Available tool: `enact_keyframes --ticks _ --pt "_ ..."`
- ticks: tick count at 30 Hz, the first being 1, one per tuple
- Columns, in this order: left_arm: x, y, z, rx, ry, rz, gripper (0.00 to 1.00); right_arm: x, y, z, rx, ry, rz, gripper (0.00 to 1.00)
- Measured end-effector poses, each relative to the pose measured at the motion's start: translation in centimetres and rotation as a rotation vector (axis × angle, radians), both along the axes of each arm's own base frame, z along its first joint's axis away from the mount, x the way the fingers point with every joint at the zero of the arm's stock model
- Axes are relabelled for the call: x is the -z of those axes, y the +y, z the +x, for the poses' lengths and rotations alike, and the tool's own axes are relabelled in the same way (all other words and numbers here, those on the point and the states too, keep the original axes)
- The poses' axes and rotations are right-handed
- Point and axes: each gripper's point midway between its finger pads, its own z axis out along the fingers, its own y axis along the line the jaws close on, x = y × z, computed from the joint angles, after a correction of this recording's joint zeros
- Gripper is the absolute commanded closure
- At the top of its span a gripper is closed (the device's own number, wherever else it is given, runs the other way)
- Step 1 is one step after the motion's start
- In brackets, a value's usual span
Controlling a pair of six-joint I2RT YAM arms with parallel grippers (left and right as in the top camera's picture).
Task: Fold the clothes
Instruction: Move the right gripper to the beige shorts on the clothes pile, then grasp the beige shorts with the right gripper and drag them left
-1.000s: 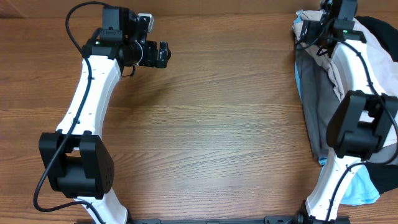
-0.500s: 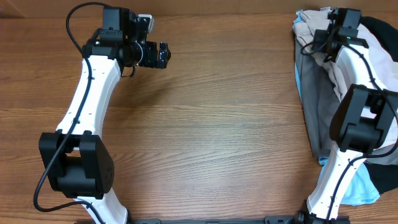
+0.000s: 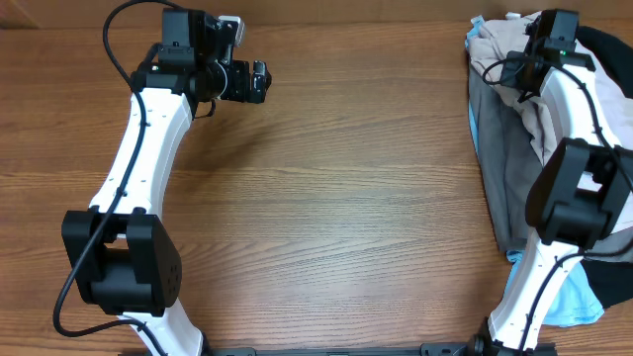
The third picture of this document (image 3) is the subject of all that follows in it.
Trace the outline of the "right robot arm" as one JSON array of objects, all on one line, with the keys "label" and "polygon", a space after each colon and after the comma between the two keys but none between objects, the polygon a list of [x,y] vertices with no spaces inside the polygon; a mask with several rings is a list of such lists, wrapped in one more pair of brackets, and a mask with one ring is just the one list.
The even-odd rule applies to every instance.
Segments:
[{"label": "right robot arm", "polygon": [[525,50],[499,62],[499,84],[520,90],[521,101],[541,98],[559,143],[527,197],[525,219],[536,233],[466,355],[555,354],[538,341],[546,313],[569,273],[611,234],[632,192],[632,153],[602,113],[595,64],[576,50],[578,28],[577,12],[545,10],[527,26]]}]

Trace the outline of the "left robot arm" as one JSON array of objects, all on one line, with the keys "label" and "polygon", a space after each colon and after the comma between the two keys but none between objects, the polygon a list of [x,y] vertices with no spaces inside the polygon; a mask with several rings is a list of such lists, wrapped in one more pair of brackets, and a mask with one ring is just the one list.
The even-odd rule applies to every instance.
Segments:
[{"label": "left robot arm", "polygon": [[262,61],[241,61],[245,24],[163,3],[162,38],[123,78],[131,91],[129,121],[113,165],[84,211],[65,214],[61,236],[71,289],[127,325],[152,355],[207,355],[203,331],[179,292],[182,261],[163,222],[163,200],[176,152],[200,104],[260,104],[272,77]]}]

